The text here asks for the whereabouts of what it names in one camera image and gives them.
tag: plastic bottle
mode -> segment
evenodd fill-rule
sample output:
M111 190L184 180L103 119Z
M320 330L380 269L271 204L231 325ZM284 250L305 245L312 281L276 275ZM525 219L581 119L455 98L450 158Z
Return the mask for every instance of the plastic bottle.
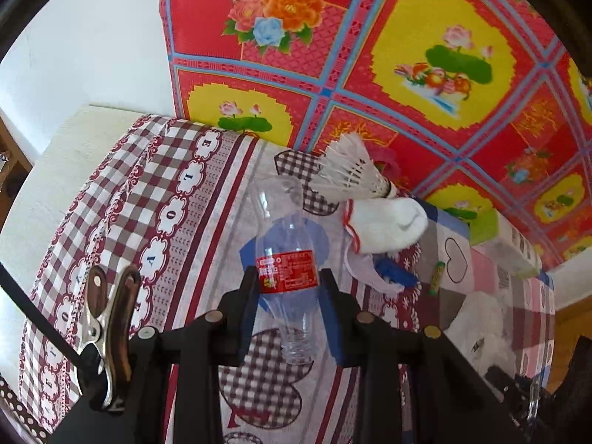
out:
M250 196L259 220L255 262L261 298L279 327L286 363L310 363L319 275L303 222L302 185L296 177L273 176L253 182Z

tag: orange flower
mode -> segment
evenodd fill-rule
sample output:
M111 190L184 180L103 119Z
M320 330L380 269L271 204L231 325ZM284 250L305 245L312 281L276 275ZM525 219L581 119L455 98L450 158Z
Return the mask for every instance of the orange flower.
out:
M324 6L322 0L263 0L263 14L282 20L285 31L300 32L304 23L309 28L321 24Z

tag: bottle label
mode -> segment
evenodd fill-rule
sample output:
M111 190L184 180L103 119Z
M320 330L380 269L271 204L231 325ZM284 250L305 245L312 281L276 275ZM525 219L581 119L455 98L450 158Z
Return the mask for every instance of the bottle label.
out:
M261 293L289 292L318 284L312 250L283 252L256 259Z

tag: shuttlecock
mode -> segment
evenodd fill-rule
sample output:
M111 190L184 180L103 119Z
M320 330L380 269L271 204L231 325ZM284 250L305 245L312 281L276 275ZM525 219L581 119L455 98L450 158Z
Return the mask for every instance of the shuttlecock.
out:
M319 172L309 185L332 204L397 194L395 185L378 172L356 133L342 134L327 146L319 157Z

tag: checkered tablecloth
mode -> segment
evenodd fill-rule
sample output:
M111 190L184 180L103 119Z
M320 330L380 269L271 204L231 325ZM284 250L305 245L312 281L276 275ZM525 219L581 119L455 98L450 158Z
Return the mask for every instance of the checkered tablecloth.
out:
M307 190L315 168L310 155L248 135L147 115L116 143L69 208L31 299L77 346L87 270L99 263L112 282L116 272L134 263L143 283L131 332L147 324L159 330L182 327L215 308L221 295L241 281L257 233L247 192L251 181L289 173L303 182L317 263L331 268L341 290L354 295L363 309L393 326L417 331L427 324L446 326L473 290L502 292L512 309L506 313L506 329L513 333L519 368L529 375L544 372L552 348L552 287L537 279L524 285L504 276L492 262L475 258L466 226L426 204L426 234L391 258L423 282L438 261L447 262L439 297L427 295L424 284L398 297L374 291L354 280L343 264L350 238L343 231L342 210ZM220 369L228 444L346 444L352 438L359 372L336 366L320 318L318 325L315 361L288 366L280 357L278 331L259 308L245 364ZM394 372L400 374L406 401L406 369ZM168 442L176 380L174 368L166 398ZM21 349L23 404L51 431L78 396L69 362L27 323ZM410 419L404 406L407 433Z

